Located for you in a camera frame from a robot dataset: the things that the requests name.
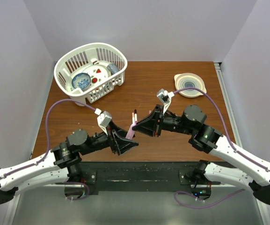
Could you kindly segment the white pink-end marker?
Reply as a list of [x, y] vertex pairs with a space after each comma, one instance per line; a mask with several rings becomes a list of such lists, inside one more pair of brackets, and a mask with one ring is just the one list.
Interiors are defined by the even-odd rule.
[[132, 112], [131, 118], [132, 118], [132, 124], [134, 124], [135, 123], [135, 114], [134, 114], [134, 112]]

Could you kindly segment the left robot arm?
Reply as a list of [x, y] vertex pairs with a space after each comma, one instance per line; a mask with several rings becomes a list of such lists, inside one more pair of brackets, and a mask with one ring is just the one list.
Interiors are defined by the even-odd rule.
[[16, 166], [0, 168], [0, 204], [26, 190], [50, 184], [76, 184], [87, 188], [79, 165], [82, 155], [105, 148], [121, 155], [138, 146], [138, 142], [125, 138], [127, 131], [113, 122], [106, 129], [93, 136], [84, 129], [77, 129], [45, 154]]

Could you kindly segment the purple highlighter pen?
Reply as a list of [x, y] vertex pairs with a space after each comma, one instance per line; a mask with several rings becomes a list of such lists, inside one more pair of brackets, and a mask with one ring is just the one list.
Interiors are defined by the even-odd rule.
[[136, 124], [132, 123], [128, 129], [128, 132], [125, 136], [126, 139], [132, 140], [134, 135], [135, 135], [135, 131], [132, 129]]

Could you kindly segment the white black-tip marker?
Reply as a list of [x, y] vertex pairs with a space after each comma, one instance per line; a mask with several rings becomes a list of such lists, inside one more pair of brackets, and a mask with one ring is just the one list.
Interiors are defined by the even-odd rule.
[[134, 110], [134, 120], [135, 120], [135, 123], [138, 122], [138, 114], [137, 114], [137, 110], [136, 109]]

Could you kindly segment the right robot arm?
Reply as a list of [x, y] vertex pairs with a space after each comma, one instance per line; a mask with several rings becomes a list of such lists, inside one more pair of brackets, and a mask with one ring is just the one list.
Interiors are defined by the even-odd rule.
[[162, 105], [133, 126], [133, 130], [148, 136], [160, 136], [163, 130], [190, 135], [193, 148], [219, 157], [232, 167], [219, 166], [201, 160], [187, 175], [195, 183], [220, 182], [250, 191], [253, 196], [270, 205], [270, 162], [247, 152], [229, 137], [205, 123], [207, 116], [197, 105], [187, 106], [182, 116], [165, 112]]

